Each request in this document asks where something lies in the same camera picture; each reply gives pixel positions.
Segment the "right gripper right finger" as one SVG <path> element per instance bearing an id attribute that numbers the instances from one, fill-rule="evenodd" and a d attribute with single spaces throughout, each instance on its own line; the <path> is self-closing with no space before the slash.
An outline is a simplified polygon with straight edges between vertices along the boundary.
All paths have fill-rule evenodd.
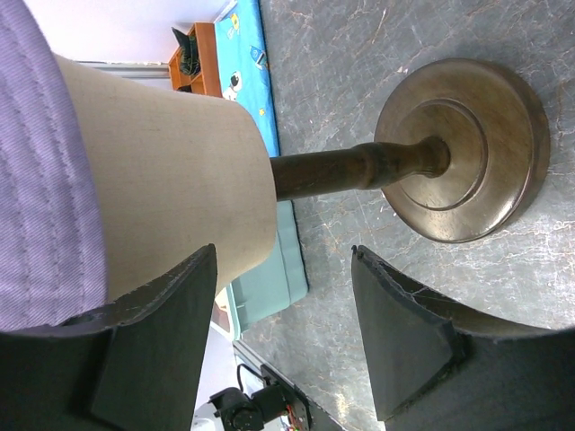
<path id="1" fill-rule="evenodd" d="M 466 337 L 511 339 L 544 328 L 480 312 L 352 250 L 352 285 L 376 415 L 388 421 L 471 355 Z"/>

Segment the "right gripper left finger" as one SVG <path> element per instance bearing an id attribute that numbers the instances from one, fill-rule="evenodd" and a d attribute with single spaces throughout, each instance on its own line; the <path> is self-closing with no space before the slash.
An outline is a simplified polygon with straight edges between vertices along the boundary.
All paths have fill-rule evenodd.
<path id="1" fill-rule="evenodd" d="M 64 322 L 101 333 L 88 357 L 95 369 L 77 384 L 65 430 L 188 430 L 217 281 L 217 251 L 201 247 L 156 280 Z"/>

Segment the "teal plastic basket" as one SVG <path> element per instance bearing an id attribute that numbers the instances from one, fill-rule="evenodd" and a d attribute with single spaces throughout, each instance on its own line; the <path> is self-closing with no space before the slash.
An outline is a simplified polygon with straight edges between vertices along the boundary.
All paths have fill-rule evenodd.
<path id="1" fill-rule="evenodd" d="M 274 248 L 260 265 L 231 282 L 219 295 L 226 301 L 228 337 L 238 340 L 254 323 L 304 298 L 309 286 L 293 204 L 278 203 Z"/>

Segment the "purple bucket hat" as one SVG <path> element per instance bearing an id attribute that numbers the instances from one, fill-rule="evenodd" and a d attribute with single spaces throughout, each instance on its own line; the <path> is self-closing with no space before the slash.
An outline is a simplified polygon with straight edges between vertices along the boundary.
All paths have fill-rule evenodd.
<path id="1" fill-rule="evenodd" d="M 1 329 L 107 296 L 102 221 L 64 76 L 27 5 L 1 4 Z"/>

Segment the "cream mannequin head stand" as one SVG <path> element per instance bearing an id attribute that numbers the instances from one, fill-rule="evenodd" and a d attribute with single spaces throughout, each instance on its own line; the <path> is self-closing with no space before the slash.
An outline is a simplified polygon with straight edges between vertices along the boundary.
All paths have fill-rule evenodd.
<path id="1" fill-rule="evenodd" d="M 449 58 L 413 72 L 370 143 L 280 157 L 235 101 L 58 65 L 100 203 L 110 300 L 206 244 L 227 286 L 270 255 L 278 202 L 351 189 L 381 189 L 431 240 L 477 240 L 525 211 L 549 164 L 541 102 L 491 62 Z"/>

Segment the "wooden compartment tray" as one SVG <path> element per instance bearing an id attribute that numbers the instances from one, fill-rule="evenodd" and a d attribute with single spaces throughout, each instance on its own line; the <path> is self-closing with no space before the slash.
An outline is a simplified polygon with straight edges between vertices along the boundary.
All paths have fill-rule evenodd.
<path id="1" fill-rule="evenodd" d="M 192 92 L 222 98 L 217 65 L 215 24 L 196 22 L 190 28 L 192 46 L 192 73 L 181 71 L 183 50 L 178 47 L 168 62 L 172 88 L 175 91 Z"/>

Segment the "blue printed cloth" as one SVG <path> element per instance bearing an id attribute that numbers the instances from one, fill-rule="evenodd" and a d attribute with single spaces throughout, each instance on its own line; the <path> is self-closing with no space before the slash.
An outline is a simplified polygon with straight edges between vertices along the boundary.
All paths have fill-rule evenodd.
<path id="1" fill-rule="evenodd" d="M 222 97 L 250 113 L 269 156 L 276 157 L 279 137 L 260 4 L 236 2 L 214 29 Z"/>

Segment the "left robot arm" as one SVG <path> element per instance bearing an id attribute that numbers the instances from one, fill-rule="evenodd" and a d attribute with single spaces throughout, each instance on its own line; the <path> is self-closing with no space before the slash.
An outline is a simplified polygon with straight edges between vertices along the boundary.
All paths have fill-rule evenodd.
<path id="1" fill-rule="evenodd" d="M 242 371 L 259 380 L 263 387 L 246 393 Z M 211 395 L 194 413 L 191 430 L 264 430 L 265 426 L 291 414 L 286 392 L 247 364 L 236 367 L 237 387 Z"/>

